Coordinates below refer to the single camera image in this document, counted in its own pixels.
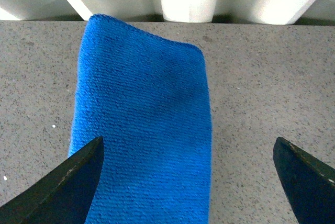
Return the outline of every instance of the countertop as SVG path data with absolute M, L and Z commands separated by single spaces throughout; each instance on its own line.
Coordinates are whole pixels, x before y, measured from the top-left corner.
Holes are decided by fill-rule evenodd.
M 85 24 L 0 22 L 0 205 L 67 157 Z M 272 149 L 282 136 L 335 167 L 335 27 L 132 24 L 204 53 L 210 223 L 297 223 Z

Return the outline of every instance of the blue microfiber towel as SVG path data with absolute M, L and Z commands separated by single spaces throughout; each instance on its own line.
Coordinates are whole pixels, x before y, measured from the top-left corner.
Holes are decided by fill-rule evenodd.
M 211 118 L 201 51 L 94 15 L 78 60 L 69 155 L 105 159 L 86 223 L 207 223 Z

